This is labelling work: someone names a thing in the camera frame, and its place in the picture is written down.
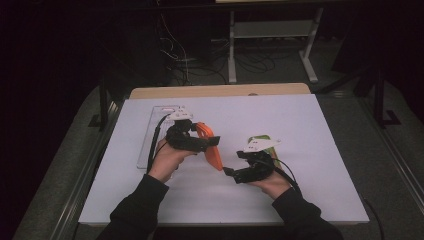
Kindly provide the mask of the orange phone case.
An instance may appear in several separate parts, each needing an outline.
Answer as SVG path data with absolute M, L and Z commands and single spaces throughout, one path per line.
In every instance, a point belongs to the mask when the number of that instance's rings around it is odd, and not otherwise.
M 215 136 L 212 129 L 209 126 L 207 126 L 205 123 L 198 122 L 196 132 L 200 139 L 203 139 L 206 141 L 207 147 L 206 147 L 206 150 L 204 151 L 204 154 L 205 154 L 205 158 L 207 162 L 216 170 L 222 171 L 223 164 L 222 164 L 221 156 L 218 150 L 218 145 L 210 146 L 208 144 L 208 138 Z

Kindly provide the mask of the black metal stand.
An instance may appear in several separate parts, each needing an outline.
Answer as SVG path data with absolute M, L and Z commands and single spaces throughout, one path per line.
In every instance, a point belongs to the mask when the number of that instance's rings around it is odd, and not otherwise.
M 108 123 L 109 119 L 109 93 L 106 86 L 105 77 L 102 76 L 99 81 L 99 113 L 91 117 L 89 127 L 98 127 L 99 131 L 102 132 Z
M 376 70 L 374 86 L 374 110 L 373 117 L 378 126 L 385 129 L 389 125 L 400 125 L 401 122 L 393 110 L 384 108 L 385 80 L 380 69 Z

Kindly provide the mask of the clear plastic tray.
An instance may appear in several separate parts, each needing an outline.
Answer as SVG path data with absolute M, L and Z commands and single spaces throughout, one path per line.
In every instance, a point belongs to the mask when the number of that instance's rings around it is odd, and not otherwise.
M 166 136 L 166 131 L 174 124 L 172 120 L 167 120 L 166 117 L 178 108 L 180 108 L 178 105 L 153 107 L 136 164 L 138 169 L 147 169 L 149 159 L 155 154 L 157 142 Z

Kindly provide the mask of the green cartoon phone case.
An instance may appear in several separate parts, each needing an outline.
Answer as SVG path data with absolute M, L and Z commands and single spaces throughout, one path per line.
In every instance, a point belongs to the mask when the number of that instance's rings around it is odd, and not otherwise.
M 274 165 L 280 167 L 281 164 L 277 161 L 277 153 L 275 147 L 281 143 L 280 139 L 273 140 L 268 135 L 252 136 L 248 139 L 248 144 L 245 147 L 245 152 L 260 152 L 264 151 L 273 159 Z

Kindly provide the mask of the person's right hand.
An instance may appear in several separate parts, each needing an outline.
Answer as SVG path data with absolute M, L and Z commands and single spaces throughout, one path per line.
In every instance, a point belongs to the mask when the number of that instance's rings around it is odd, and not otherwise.
M 291 188 L 289 181 L 274 171 L 266 179 L 258 183 L 258 187 L 273 200 Z

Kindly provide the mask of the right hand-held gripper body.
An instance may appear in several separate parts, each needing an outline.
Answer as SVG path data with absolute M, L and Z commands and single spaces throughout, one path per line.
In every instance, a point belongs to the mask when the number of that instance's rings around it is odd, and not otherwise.
M 277 168 L 271 156 L 264 151 L 245 153 L 248 153 L 248 158 L 241 159 L 248 163 L 248 167 L 235 170 L 233 178 L 237 184 L 264 180 Z

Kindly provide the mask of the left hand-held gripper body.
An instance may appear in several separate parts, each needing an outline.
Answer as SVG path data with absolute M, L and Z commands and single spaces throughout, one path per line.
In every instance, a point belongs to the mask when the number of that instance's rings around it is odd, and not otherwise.
M 192 152 L 204 152 L 206 150 L 206 141 L 199 137 L 193 137 L 189 132 L 182 131 L 182 122 L 184 120 L 192 121 L 193 115 L 183 107 L 176 109 L 166 117 L 172 120 L 174 124 L 166 131 L 165 139 L 174 149 L 187 150 Z

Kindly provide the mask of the grey metal rail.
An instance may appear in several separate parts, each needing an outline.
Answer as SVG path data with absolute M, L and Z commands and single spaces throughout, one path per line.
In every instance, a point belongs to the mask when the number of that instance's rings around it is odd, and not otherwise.
M 89 155 L 82 166 L 82 170 L 72 188 L 70 197 L 65 203 L 64 209 L 61 212 L 49 240 L 73 240 L 75 237 L 79 216 L 94 181 L 97 167 L 102 160 L 112 135 L 120 113 L 120 106 L 111 102 L 108 103 L 106 109 L 101 110 L 101 112 L 106 114 L 107 121 L 105 126 L 97 133 L 94 146 L 90 149 Z
M 382 109 L 382 119 L 374 112 L 374 100 L 360 98 L 359 104 L 376 128 L 395 168 L 418 208 L 424 214 L 424 136 L 421 123 L 414 115 L 400 110 Z

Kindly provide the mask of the white metal desk frame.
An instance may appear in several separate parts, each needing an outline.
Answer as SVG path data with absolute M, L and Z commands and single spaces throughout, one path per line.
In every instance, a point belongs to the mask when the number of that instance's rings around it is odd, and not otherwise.
M 318 8 L 312 20 L 283 20 L 283 21 L 253 21 L 237 22 L 235 13 L 230 12 L 229 20 L 229 57 L 228 81 L 230 84 L 237 82 L 234 58 L 234 45 L 236 39 L 248 38 L 275 38 L 275 37 L 306 37 L 307 44 L 298 51 L 304 70 L 311 83 L 317 83 L 318 77 L 310 62 L 309 55 L 312 50 L 321 17 L 324 9 Z

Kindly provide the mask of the person's left hand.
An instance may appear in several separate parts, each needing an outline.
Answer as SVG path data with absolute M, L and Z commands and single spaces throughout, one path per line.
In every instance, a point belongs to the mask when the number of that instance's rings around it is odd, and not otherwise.
M 148 175 L 162 183 L 166 183 L 171 178 L 186 157 L 196 155 L 196 152 L 174 149 L 165 139 L 160 140 L 157 147 L 158 151 Z

